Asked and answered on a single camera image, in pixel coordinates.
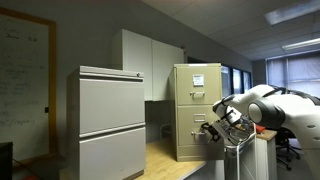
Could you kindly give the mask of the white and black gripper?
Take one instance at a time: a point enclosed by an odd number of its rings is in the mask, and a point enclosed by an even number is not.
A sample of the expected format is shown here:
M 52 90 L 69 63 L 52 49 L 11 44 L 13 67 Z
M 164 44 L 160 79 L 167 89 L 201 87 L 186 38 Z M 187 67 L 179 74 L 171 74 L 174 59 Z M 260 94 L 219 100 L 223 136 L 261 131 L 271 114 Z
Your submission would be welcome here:
M 225 120 L 216 120 L 211 123 L 205 122 L 201 125 L 201 129 L 213 131 L 211 133 L 210 142 L 218 142 L 223 140 L 227 146 L 236 146 L 239 141 L 231 136 L 231 126 Z

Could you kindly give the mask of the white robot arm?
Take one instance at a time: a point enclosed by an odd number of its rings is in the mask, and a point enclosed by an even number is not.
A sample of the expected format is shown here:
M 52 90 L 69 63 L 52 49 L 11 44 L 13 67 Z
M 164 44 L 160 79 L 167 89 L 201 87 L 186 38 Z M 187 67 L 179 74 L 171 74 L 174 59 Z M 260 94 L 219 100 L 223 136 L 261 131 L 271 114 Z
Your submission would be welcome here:
M 220 120 L 245 116 L 256 125 L 290 130 L 298 140 L 314 180 L 320 180 L 320 104 L 307 93 L 265 84 L 216 101 Z

